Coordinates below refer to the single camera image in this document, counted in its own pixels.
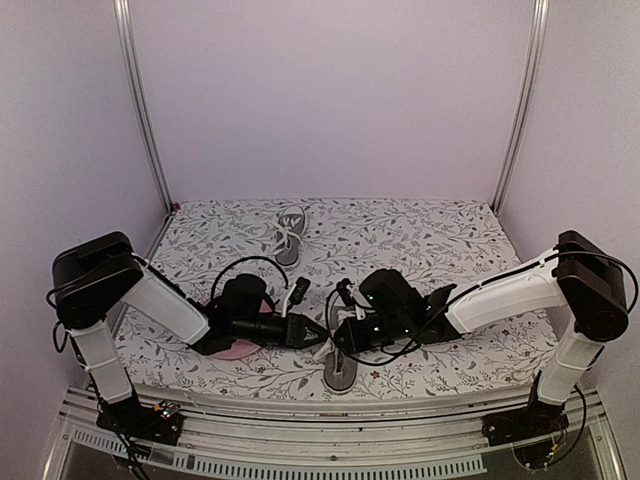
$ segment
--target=gray shoe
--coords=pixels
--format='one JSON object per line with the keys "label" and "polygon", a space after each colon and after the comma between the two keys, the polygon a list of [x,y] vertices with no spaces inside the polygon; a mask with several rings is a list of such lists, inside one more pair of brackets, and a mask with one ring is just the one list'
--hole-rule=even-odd
{"label": "gray shoe", "polygon": [[295,267],[300,261],[300,243],[307,227],[307,216],[302,207],[292,205],[280,214],[276,227],[273,255],[283,267]]}

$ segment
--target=white wall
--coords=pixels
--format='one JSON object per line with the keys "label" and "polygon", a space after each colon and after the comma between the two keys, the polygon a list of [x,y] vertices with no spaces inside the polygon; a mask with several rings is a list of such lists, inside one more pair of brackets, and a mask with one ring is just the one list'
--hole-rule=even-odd
{"label": "white wall", "polygon": [[[502,222],[522,258],[573,228],[640,274],[640,4],[551,2]],[[640,478],[640,315],[595,371],[629,478]]]}
{"label": "white wall", "polygon": [[114,229],[144,249],[162,211],[111,0],[0,2],[0,85],[0,478],[33,480],[79,378],[51,344],[51,261]]}
{"label": "white wall", "polygon": [[137,0],[177,200],[488,200],[533,2]]}

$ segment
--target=pink object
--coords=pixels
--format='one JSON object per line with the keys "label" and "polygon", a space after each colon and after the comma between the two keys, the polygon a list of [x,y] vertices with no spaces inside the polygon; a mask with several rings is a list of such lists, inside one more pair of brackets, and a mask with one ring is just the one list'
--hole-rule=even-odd
{"label": "pink object", "polygon": [[[271,308],[263,301],[260,306],[260,313],[269,312],[271,312]],[[239,360],[241,358],[248,357],[249,355],[253,355],[261,348],[262,347],[260,345],[256,345],[248,340],[238,339],[233,342],[233,345],[229,350],[214,353],[212,357],[216,360]]]}

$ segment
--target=floral pattern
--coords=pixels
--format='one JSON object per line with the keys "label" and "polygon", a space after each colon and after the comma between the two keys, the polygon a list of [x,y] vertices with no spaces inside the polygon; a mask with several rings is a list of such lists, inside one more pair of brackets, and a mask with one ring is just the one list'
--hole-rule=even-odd
{"label": "floral pattern", "polygon": [[[269,255],[280,211],[300,205],[307,214],[301,259],[291,281],[311,280],[295,307],[322,321],[324,301],[336,282],[361,282],[377,268],[396,268],[420,291],[463,283],[517,265],[518,259],[485,203],[473,201],[304,199],[187,202],[181,205],[153,259],[156,268],[188,295],[204,301],[215,276],[248,255]],[[275,298],[283,281],[265,262],[232,270],[255,273]],[[358,366],[351,391],[336,395],[323,383],[319,346],[302,351],[263,348],[234,361],[203,357],[171,332],[129,310],[116,336],[134,382],[214,395],[290,400],[393,399],[462,394],[532,381],[557,340],[544,313],[496,322],[469,336],[423,347],[390,365]],[[362,354],[386,358],[378,351]]]}

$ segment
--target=shoe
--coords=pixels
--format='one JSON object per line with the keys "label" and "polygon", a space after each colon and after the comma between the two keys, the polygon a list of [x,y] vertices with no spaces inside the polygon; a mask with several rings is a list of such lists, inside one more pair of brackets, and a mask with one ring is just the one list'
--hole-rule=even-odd
{"label": "shoe", "polygon": [[302,234],[307,227],[307,216],[304,210],[298,205],[287,207],[273,226],[276,227],[273,247],[276,262],[283,267],[295,267],[300,261]]}

